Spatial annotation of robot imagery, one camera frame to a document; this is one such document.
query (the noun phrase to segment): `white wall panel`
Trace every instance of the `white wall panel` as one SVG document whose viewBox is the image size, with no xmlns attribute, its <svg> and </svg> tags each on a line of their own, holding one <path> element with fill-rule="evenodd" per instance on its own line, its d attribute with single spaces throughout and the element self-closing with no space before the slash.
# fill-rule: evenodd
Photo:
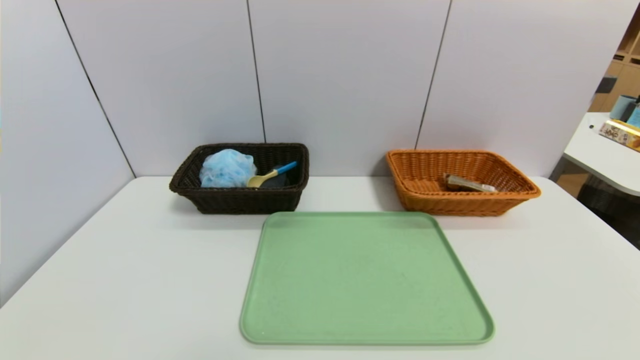
<svg viewBox="0 0 640 360">
<path fill-rule="evenodd" d="M 136 175 L 264 141 L 245 0 L 58 2 Z"/>
<path fill-rule="evenodd" d="M 4 304 L 133 179 L 56 3 L 2 3 Z"/>
<path fill-rule="evenodd" d="M 453 0 L 418 148 L 488 149 L 547 176 L 636 0 Z"/>
<path fill-rule="evenodd" d="M 449 0 L 250 0 L 268 142 L 317 176 L 382 174 L 413 148 Z"/>
</svg>

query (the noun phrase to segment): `blue handle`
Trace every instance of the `blue handle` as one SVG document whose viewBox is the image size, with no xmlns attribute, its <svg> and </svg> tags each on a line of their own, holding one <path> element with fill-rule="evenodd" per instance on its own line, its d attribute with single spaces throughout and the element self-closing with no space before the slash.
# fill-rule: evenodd
<svg viewBox="0 0 640 360">
<path fill-rule="evenodd" d="M 297 164 L 298 164 L 298 162 L 294 161 L 292 163 L 286 164 L 285 166 L 277 169 L 276 171 L 278 172 L 278 175 L 280 175 L 280 174 L 282 174 L 284 172 L 287 172 L 287 171 L 291 170 L 292 168 L 296 167 Z"/>
</svg>

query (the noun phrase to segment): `plastic tray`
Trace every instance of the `plastic tray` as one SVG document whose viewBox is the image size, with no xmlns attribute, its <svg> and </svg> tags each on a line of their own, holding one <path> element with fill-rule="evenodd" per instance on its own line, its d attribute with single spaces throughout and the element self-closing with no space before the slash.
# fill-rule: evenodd
<svg viewBox="0 0 640 360">
<path fill-rule="evenodd" d="M 275 213 L 240 328 L 261 344 L 460 345 L 493 322 L 434 218 Z"/>
</svg>

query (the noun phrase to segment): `orange wicker basket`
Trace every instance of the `orange wicker basket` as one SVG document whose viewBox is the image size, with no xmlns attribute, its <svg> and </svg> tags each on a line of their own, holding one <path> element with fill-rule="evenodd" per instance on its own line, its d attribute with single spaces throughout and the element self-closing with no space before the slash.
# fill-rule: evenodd
<svg viewBox="0 0 640 360">
<path fill-rule="evenodd" d="M 393 150 L 387 162 L 400 202 L 433 215 L 494 217 L 540 196 L 540 189 L 502 156 L 482 150 Z M 495 186 L 499 192 L 447 191 L 444 174 Z"/>
</svg>

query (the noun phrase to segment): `white desk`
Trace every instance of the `white desk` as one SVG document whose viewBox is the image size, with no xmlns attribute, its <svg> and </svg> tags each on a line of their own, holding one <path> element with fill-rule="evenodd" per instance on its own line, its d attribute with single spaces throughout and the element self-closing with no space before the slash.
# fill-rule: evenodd
<svg viewBox="0 0 640 360">
<path fill-rule="evenodd" d="M 502 217 L 438 217 L 495 322 L 484 345 L 252 345 L 238 321 L 266 216 L 201 215 L 143 177 L 0 309 L 0 359 L 640 359 L 640 252 L 534 181 Z M 313 177 L 298 209 L 401 208 L 389 178 Z"/>
<path fill-rule="evenodd" d="M 598 135 L 608 119 L 609 113 L 586 113 L 564 150 L 564 157 L 614 188 L 640 196 L 640 153 Z"/>
</svg>

